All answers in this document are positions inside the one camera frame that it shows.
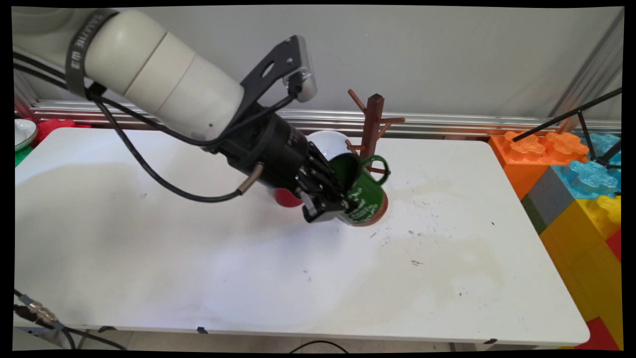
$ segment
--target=wooden mug tree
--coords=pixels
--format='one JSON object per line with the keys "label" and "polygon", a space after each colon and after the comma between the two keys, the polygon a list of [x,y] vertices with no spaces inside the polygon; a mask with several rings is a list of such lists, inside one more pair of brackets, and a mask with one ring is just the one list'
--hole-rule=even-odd
{"label": "wooden mug tree", "polygon": [[[347,91],[354,102],[357,104],[358,108],[364,114],[364,126],[362,130],[362,143],[360,145],[352,145],[349,140],[347,140],[347,149],[349,149],[353,154],[357,155],[357,150],[360,151],[360,158],[362,160],[372,156],[375,154],[375,144],[382,137],[382,135],[387,131],[387,129],[393,123],[404,123],[406,122],[406,118],[382,118],[382,110],[384,108],[384,97],[379,94],[374,94],[369,97],[366,102],[366,107],[354,90],[350,89]],[[370,165],[366,167],[368,171],[372,171],[374,173],[384,174],[384,169],[372,168]]]}

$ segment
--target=white table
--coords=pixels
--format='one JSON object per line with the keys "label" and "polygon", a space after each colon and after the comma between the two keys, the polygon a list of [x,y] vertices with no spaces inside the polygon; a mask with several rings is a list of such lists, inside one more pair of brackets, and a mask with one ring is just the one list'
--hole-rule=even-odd
{"label": "white table", "polygon": [[[244,175],[128,131],[199,195]],[[155,183],[114,131],[54,131],[15,170],[15,287],[71,327],[576,345],[588,329],[495,155],[479,141],[382,139],[389,209],[307,224],[257,184],[220,204]],[[24,323],[14,316],[14,325]]]}

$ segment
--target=floor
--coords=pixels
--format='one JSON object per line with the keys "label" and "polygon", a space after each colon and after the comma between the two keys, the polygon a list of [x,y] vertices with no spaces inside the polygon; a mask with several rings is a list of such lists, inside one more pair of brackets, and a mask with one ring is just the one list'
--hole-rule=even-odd
{"label": "floor", "polygon": [[[176,352],[230,352],[230,353],[289,353],[296,347],[313,340],[336,343],[350,353],[401,353],[401,352],[449,352],[448,343],[339,340],[330,338],[300,338],[278,336],[235,336],[229,334],[162,333],[140,331],[106,331],[91,334],[115,341],[129,350],[155,350]],[[63,337],[47,337],[68,347]],[[94,340],[81,341],[75,336],[80,349],[115,349]],[[298,353],[341,353],[339,349],[325,343],[316,343],[302,348]]]}

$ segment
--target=yellow toy block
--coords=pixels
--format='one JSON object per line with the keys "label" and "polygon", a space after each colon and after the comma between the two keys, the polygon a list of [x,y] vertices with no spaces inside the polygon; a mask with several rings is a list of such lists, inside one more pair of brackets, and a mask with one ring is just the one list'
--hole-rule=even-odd
{"label": "yellow toy block", "polygon": [[589,200],[574,200],[546,228],[555,236],[556,244],[568,266],[572,266],[606,239],[583,210],[587,201]]}
{"label": "yellow toy block", "polygon": [[623,290],[618,258],[602,243],[572,265],[572,273],[623,350]]}
{"label": "yellow toy block", "polygon": [[590,218],[605,239],[621,228],[621,197],[601,195],[596,200],[577,199],[583,212]]}
{"label": "yellow toy block", "polygon": [[587,294],[583,290],[583,287],[576,279],[576,277],[572,274],[572,270],[567,265],[563,255],[559,251],[557,246],[555,237],[548,227],[541,235],[539,235],[543,245],[546,247],[546,251],[550,255],[552,262],[554,263],[556,270],[558,271],[563,283],[567,287],[567,290],[570,292],[570,296],[576,304],[576,307],[579,309],[581,316],[585,322],[589,322],[592,319],[598,317],[598,312],[594,309],[590,298],[588,298]]}

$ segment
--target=white bowl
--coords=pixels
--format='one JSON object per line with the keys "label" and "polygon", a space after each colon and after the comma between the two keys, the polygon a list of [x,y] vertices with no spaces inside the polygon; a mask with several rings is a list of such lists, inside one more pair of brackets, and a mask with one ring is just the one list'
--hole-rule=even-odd
{"label": "white bowl", "polygon": [[23,149],[35,139],[38,126],[27,119],[16,119],[15,124],[15,151]]}
{"label": "white bowl", "polygon": [[314,142],[327,161],[342,153],[351,153],[345,143],[347,139],[346,135],[336,131],[317,131],[307,136],[307,140]]}

